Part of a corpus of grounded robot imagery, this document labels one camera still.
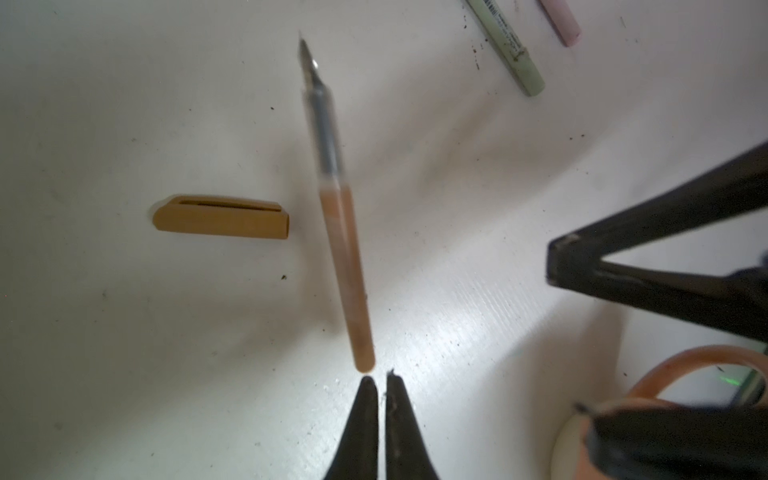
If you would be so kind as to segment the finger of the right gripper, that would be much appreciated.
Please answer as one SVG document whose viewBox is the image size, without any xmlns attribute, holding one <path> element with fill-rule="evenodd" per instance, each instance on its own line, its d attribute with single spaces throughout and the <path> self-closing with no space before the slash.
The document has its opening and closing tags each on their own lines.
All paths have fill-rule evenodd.
<svg viewBox="0 0 768 480">
<path fill-rule="evenodd" d="M 603 257 L 767 206 L 767 144 L 650 200 L 594 222 L 548 245 L 547 262 Z"/>
<path fill-rule="evenodd" d="M 547 282 L 590 297 L 765 342 L 767 269 L 726 276 L 646 270 L 611 262 L 549 259 Z"/>
</svg>

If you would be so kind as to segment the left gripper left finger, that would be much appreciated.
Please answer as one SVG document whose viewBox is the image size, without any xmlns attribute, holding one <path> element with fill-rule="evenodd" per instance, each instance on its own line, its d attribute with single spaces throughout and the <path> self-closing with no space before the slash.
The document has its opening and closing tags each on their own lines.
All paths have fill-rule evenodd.
<svg viewBox="0 0 768 480">
<path fill-rule="evenodd" d="M 325 480 L 373 480 L 378 478 L 378 389 L 364 376 Z"/>
</svg>

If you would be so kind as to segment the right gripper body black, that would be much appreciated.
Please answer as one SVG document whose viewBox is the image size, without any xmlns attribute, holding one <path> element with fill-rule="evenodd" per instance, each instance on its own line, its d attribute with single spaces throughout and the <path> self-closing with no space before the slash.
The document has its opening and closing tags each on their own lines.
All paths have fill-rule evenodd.
<svg viewBox="0 0 768 480">
<path fill-rule="evenodd" d="M 743 336 L 767 334 L 767 272 L 725 277 L 624 266 L 580 269 L 580 293 Z M 676 380 L 733 362 L 767 373 L 753 351 L 705 346 L 654 367 L 618 405 L 584 413 L 583 470 L 611 479 L 764 479 L 767 398 L 748 407 L 686 407 L 659 399 Z"/>
</svg>

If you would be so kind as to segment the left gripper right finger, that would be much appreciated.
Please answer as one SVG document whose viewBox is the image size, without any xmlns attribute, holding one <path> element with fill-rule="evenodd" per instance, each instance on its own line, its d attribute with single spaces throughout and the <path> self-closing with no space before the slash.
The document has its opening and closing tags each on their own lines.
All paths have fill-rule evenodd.
<svg viewBox="0 0 768 480">
<path fill-rule="evenodd" d="M 387 374 L 385 456 L 387 480 L 439 479 L 423 441 L 404 380 L 394 371 Z"/>
</svg>

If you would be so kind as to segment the pink pen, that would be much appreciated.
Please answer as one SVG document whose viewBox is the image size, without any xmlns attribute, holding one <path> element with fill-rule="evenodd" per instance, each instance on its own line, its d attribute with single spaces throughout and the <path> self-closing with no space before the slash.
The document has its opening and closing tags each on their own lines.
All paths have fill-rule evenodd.
<svg viewBox="0 0 768 480">
<path fill-rule="evenodd" d="M 567 0 L 540 0 L 545 14 L 565 47 L 578 43 L 582 29 Z"/>
</svg>

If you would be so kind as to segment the orange pen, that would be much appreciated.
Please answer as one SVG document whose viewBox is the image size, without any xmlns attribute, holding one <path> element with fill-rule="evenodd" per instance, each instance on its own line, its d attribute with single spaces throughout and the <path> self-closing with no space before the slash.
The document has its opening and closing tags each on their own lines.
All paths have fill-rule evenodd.
<svg viewBox="0 0 768 480">
<path fill-rule="evenodd" d="M 352 191 L 346 179 L 335 106 L 329 86 L 304 38 L 298 58 L 304 77 L 308 127 L 318 164 L 319 198 L 328 235 L 344 321 L 357 371 L 376 364 Z"/>
</svg>

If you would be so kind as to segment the orange pen cap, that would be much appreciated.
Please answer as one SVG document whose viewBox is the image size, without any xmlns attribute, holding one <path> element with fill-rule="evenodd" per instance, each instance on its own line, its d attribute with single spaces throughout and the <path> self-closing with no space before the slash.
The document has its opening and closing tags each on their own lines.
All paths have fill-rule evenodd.
<svg viewBox="0 0 768 480">
<path fill-rule="evenodd" d="M 286 240 L 290 216 L 271 201 L 177 195 L 152 215 L 157 230 L 228 237 Z"/>
</svg>

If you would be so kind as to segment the green pen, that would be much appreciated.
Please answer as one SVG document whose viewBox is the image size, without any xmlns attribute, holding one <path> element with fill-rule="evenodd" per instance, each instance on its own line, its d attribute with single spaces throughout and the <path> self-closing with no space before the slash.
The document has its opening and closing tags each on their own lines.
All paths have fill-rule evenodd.
<svg viewBox="0 0 768 480">
<path fill-rule="evenodd" d="M 542 93 L 545 81 L 497 3 L 493 0 L 468 0 L 467 3 L 525 94 L 535 97 Z"/>
</svg>

